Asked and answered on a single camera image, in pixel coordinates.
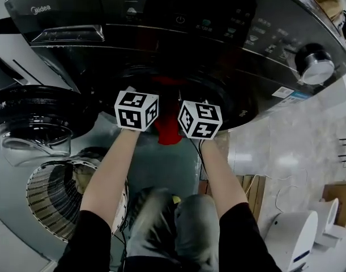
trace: white appliance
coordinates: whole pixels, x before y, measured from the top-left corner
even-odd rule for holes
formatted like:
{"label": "white appliance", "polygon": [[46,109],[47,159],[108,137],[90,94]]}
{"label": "white appliance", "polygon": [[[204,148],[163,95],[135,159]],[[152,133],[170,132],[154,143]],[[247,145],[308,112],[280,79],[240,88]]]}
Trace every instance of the white appliance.
{"label": "white appliance", "polygon": [[334,225],[336,213],[339,208],[339,200],[314,202],[309,209],[318,213],[318,228],[315,243],[327,248],[335,248],[338,242],[346,235],[346,229]]}
{"label": "white appliance", "polygon": [[323,111],[333,119],[346,116],[346,75],[318,94]]}
{"label": "white appliance", "polygon": [[316,211],[285,212],[275,218],[264,242],[283,272],[296,270],[307,263],[317,226]]}

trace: control knob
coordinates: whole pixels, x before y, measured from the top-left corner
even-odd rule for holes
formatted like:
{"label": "control knob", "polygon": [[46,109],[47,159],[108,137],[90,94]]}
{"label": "control knob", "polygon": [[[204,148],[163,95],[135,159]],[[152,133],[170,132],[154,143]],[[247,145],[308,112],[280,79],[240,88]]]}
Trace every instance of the control knob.
{"label": "control knob", "polygon": [[295,56],[295,63],[306,84],[321,84],[335,71],[331,56],[319,44],[308,44],[300,49]]}

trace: person's arm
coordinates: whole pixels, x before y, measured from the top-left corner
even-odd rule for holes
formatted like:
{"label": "person's arm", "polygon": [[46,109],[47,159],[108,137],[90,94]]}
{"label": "person's arm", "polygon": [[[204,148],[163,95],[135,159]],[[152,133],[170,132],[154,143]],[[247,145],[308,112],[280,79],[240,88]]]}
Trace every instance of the person's arm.
{"label": "person's arm", "polygon": [[108,272],[111,227],[140,132],[122,130],[83,194],[74,234],[54,272]]}
{"label": "person's arm", "polygon": [[279,272],[259,233],[247,196],[227,160],[214,141],[203,142],[201,150],[220,218],[219,271],[231,271],[234,256],[245,265],[246,271]]}
{"label": "person's arm", "polygon": [[201,150],[218,217],[221,218],[233,206],[247,202],[247,196],[217,144],[206,140]]}
{"label": "person's arm", "polygon": [[139,131],[123,129],[83,195],[81,211],[90,211],[112,227],[133,158]]}

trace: black shirt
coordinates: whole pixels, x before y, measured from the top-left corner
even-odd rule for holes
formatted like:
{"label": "black shirt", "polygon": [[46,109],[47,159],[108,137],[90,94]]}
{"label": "black shirt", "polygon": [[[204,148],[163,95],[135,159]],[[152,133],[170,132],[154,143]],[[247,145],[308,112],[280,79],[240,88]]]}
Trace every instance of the black shirt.
{"label": "black shirt", "polygon": [[[240,203],[227,211],[219,221],[219,271],[281,271],[268,254],[248,203]],[[55,272],[108,272],[110,264],[109,225],[89,211],[81,211],[75,233]],[[124,272],[178,272],[190,269],[164,258],[128,257]]]}

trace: white cube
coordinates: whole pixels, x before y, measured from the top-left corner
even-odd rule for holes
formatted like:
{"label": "white cube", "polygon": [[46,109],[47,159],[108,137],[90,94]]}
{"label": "white cube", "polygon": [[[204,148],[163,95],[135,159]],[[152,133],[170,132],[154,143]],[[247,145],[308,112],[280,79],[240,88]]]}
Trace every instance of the white cube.
{"label": "white cube", "polygon": [[120,91],[115,114],[120,128],[145,131],[159,115],[159,96]]}
{"label": "white cube", "polygon": [[220,107],[184,101],[178,121],[185,135],[194,139],[213,139],[223,123]]}

